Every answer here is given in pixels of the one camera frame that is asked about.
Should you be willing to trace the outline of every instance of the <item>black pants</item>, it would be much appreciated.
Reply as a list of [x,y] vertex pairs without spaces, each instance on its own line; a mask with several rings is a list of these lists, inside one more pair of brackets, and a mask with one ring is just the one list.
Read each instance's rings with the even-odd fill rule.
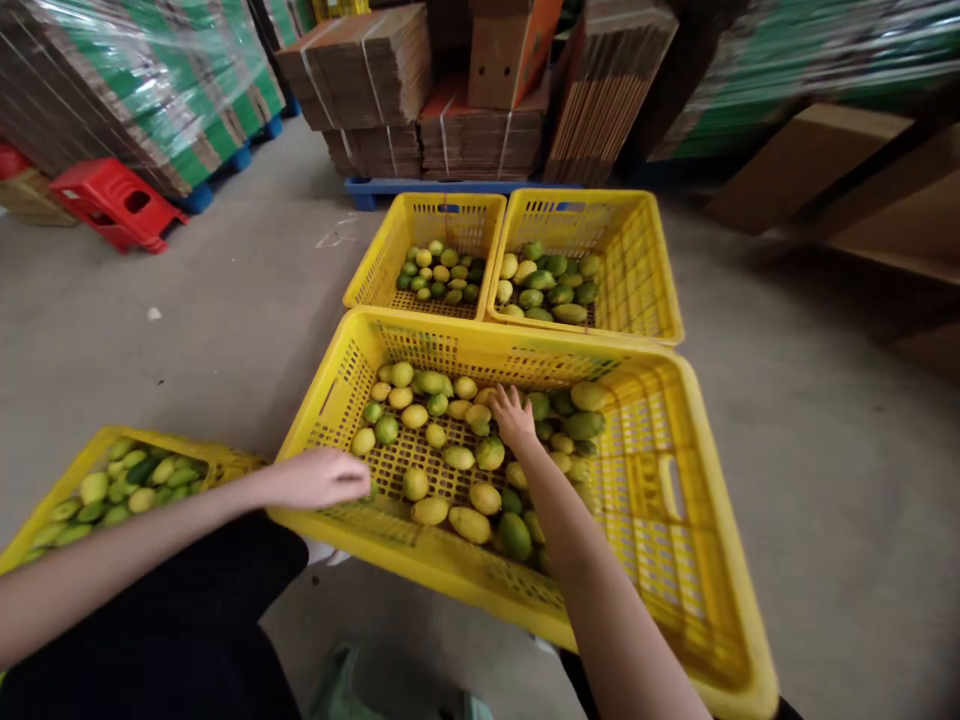
[[[198,540],[14,667],[0,718],[299,718],[258,621],[307,564],[265,513]],[[600,717],[580,658],[561,662],[587,717]],[[781,700],[780,720],[799,720]]]

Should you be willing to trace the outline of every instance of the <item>person's left hand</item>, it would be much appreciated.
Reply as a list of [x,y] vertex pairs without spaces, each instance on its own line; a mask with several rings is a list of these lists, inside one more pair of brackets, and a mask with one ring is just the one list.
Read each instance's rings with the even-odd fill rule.
[[248,475],[264,505],[303,510],[359,500],[370,492],[370,468],[339,450],[318,448]]

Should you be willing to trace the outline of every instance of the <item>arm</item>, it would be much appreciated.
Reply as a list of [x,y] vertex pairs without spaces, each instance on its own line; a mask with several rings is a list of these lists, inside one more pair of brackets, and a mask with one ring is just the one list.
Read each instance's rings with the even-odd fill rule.
[[0,671],[69,630],[164,560],[251,510],[327,507],[357,500],[369,490],[366,465],[336,450],[315,450],[98,530],[17,568],[0,577]]
[[600,527],[537,441],[530,403],[521,407],[516,388],[508,396],[500,387],[492,407],[527,477],[601,716],[709,720]]

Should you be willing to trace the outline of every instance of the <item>yellow plastic crate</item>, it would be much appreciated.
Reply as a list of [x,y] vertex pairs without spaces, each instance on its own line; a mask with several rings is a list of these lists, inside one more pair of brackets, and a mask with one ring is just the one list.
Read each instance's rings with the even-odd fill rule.
[[[507,200],[502,195],[403,193],[397,195],[343,296],[348,308],[371,305],[481,320],[492,278],[488,258],[496,250]],[[439,240],[461,254],[487,260],[476,305],[423,302],[397,290],[397,277],[411,247]]]
[[[777,681],[770,651],[703,400],[685,360],[654,343],[360,308],[340,323],[279,458],[321,445],[348,450],[377,369],[400,360],[468,375],[481,386],[550,390],[595,380],[608,388],[607,429],[593,467],[602,504],[597,522],[713,714],[772,715]],[[451,444],[476,444],[462,423],[434,421]],[[409,520],[410,505],[401,500],[406,468],[426,469],[431,495],[463,505],[469,485],[490,473],[452,470],[422,432],[404,427],[395,445],[365,459],[381,488],[373,504],[271,510],[271,516],[575,649],[553,580],[452,531]],[[492,482],[506,486],[503,468]]]
[[656,198],[637,190],[517,190],[489,265],[499,280],[503,256],[539,240],[544,252],[602,262],[600,294],[587,326],[515,318],[499,311],[496,282],[485,305],[488,321],[605,337],[645,338],[662,345],[683,340],[677,291]]
[[75,494],[80,481],[89,473],[106,467],[107,450],[121,437],[130,437],[148,445],[164,448],[178,455],[203,460],[209,470],[203,479],[200,492],[235,480],[242,475],[267,465],[267,461],[256,455],[234,450],[217,443],[189,440],[178,435],[164,435],[148,430],[108,425],[101,428],[87,446],[74,458],[53,489],[30,514],[30,518],[13,538],[13,541],[0,555],[0,575],[13,570],[30,552],[33,537],[50,522],[50,513],[60,502]]

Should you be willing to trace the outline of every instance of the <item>plastic crate handle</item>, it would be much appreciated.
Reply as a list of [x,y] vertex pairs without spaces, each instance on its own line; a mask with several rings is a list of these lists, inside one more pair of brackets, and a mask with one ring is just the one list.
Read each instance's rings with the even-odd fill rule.
[[677,461],[673,455],[661,455],[657,463],[660,475],[660,490],[663,493],[663,506],[667,515],[674,522],[684,522],[687,519],[686,507],[683,505],[683,488],[680,485],[680,473]]

